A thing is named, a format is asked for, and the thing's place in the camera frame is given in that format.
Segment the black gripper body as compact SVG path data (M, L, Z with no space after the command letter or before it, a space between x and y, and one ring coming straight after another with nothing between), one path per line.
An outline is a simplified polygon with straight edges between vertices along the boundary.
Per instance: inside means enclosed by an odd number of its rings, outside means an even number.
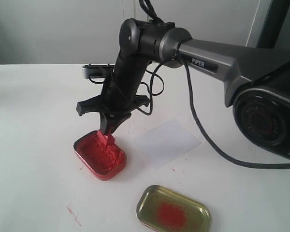
M150 100L145 95L135 95L133 101L125 100L123 97L106 99L102 95L79 101L76 111L79 116L86 113L97 112L110 115L123 115L136 110L140 106L148 106Z

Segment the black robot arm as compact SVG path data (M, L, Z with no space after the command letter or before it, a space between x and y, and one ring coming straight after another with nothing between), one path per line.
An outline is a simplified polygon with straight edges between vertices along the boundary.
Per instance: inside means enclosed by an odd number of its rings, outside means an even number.
M193 39L173 22L124 21L120 51L114 65L86 65L87 78L103 78L101 94L80 101L79 115L100 114L104 135L113 133L133 110L152 106L153 93L137 95L151 62L187 71L196 69L224 84L224 103L232 107L241 133L256 146L290 160L290 51L251 48ZM290 169L287 164L249 163L224 153L208 136L197 116L202 135L222 157L248 168Z

